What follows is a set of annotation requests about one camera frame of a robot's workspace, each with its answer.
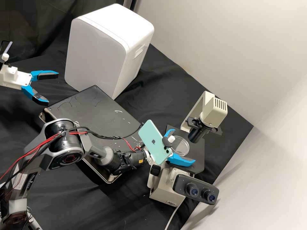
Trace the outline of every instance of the white wall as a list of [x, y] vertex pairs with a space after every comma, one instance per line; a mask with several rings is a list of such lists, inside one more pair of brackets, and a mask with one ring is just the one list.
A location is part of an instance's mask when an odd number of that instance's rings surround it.
[[307, 80], [252, 129], [182, 230], [307, 228]]
[[256, 124], [307, 73], [305, 0], [138, 0], [152, 44]]

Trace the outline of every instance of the smartphone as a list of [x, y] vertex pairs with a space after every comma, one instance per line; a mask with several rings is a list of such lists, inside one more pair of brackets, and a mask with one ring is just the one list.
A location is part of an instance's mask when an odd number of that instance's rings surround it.
[[152, 120], [146, 121], [138, 131], [138, 135], [157, 165], [161, 165], [172, 154], [172, 149], [165, 147], [163, 144], [163, 136]]

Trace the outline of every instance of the white box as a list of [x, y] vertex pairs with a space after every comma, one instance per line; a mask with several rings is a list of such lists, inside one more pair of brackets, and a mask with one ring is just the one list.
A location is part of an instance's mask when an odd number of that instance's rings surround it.
[[113, 4], [71, 23], [66, 82], [78, 91], [97, 85], [115, 99], [136, 77], [154, 33], [153, 25]]

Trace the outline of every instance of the petri dish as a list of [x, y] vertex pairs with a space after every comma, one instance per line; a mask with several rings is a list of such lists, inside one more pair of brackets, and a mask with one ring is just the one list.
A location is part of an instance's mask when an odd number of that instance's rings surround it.
[[189, 143], [186, 139], [181, 136], [174, 136], [175, 140], [172, 143], [173, 146], [171, 147], [174, 153], [177, 153], [180, 156], [185, 156], [188, 154], [190, 150]]

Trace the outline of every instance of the black cloth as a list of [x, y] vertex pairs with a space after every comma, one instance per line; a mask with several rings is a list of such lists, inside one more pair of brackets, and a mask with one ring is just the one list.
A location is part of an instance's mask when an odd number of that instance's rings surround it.
[[[60, 73], [59, 79], [32, 83], [50, 104], [75, 94], [64, 81], [71, 20], [113, 3], [122, 4], [123, 0], [1, 1], [0, 40], [13, 41], [9, 62], [22, 60], [12, 65], [24, 72]], [[204, 90], [150, 46], [138, 76], [116, 102], [138, 121], [151, 119], [164, 132], [167, 124], [180, 127]], [[0, 175], [40, 132], [43, 123], [38, 114], [42, 109], [21, 91], [0, 87]], [[205, 170], [196, 175], [209, 183], [214, 182], [252, 125], [228, 107], [221, 127], [222, 137], [206, 136]], [[101, 184], [82, 164], [42, 172], [30, 191], [28, 204], [44, 229], [164, 229], [174, 208], [148, 198], [148, 173], [149, 165], [145, 165], [108, 185]], [[185, 199], [169, 229], [180, 229], [196, 205]]]
[[10, 62], [55, 49], [66, 52], [72, 19], [114, 3], [122, 5], [123, 1], [1, 0], [0, 42], [13, 41]]
[[[65, 83], [65, 55], [60, 52], [12, 65], [25, 72], [59, 72], [59, 79], [32, 83], [51, 104], [76, 93]], [[166, 124], [180, 127], [204, 90], [181, 67], [150, 46], [138, 76], [116, 102], [138, 121], [151, 119], [164, 132]], [[0, 174], [40, 132], [43, 123], [38, 114], [42, 109], [21, 91], [0, 88]], [[221, 128], [222, 137], [206, 136], [205, 170], [196, 175], [209, 183], [214, 182], [252, 125], [228, 107]], [[149, 199], [148, 173], [149, 166], [145, 165], [123, 174], [113, 184], [97, 186], [77, 165], [42, 172], [30, 191], [28, 204], [44, 229], [164, 229], [174, 208]], [[196, 205], [185, 199], [169, 229], [180, 229]]]

